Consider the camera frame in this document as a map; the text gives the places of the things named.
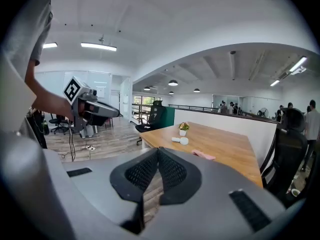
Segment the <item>pink cloth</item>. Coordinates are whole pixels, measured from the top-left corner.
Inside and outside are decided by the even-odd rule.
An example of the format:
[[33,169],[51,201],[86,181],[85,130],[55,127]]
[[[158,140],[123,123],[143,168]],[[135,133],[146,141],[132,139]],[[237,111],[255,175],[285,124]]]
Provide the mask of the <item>pink cloth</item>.
[[203,152],[201,152],[199,150],[196,150],[196,149],[192,150],[191,152],[192,152],[193,155],[196,155],[198,157],[201,157],[201,158],[204,158],[204,159],[207,159],[207,160],[215,160],[216,159],[215,156],[212,156],[212,155],[209,155],[209,154],[205,154],[205,153],[203,153]]

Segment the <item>black hair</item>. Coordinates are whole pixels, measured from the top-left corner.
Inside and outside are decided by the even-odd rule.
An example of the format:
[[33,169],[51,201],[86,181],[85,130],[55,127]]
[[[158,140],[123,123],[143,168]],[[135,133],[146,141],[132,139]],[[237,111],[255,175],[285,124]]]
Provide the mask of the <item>black hair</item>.
[[310,100],[310,106],[312,106],[314,109],[316,108],[316,102],[314,99]]

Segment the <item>potted plant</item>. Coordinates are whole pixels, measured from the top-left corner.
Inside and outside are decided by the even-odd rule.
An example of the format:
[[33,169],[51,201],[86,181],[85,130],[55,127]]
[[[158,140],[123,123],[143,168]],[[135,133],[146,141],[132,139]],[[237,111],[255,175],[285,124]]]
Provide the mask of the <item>potted plant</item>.
[[179,124],[179,135],[186,136],[187,130],[189,130],[190,126],[187,122],[182,122]]

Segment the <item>desk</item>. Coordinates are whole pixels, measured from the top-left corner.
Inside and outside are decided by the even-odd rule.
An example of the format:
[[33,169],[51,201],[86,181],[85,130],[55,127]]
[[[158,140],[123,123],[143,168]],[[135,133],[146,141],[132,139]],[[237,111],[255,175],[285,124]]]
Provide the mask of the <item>desk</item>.
[[187,153],[199,150],[215,156],[214,161],[235,169],[258,186],[263,187],[256,155],[247,136],[193,122],[188,123],[190,129],[185,136],[189,139],[188,145],[171,141],[172,137],[181,137],[178,125],[173,125],[140,133],[142,148],[165,147]]

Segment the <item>wooden floor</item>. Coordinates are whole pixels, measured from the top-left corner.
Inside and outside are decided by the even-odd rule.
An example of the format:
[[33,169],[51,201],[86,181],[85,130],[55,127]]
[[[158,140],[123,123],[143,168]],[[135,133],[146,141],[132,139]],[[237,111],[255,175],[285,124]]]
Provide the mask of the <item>wooden floor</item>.
[[[58,152],[62,162],[71,162],[68,132],[65,135],[59,132],[56,132],[56,134],[50,133],[45,136],[45,139],[48,149]],[[141,142],[139,146],[136,144],[138,139],[139,133],[135,129],[135,124],[129,123],[123,117],[114,118],[113,128],[109,125],[106,129],[105,127],[98,127],[98,133],[94,134],[93,137],[82,139],[79,134],[73,135],[74,161],[110,158],[141,150]],[[90,145],[95,148],[94,151],[85,148]],[[162,178],[160,173],[157,172],[143,196],[145,223],[148,223],[158,211],[159,198],[162,194]]]

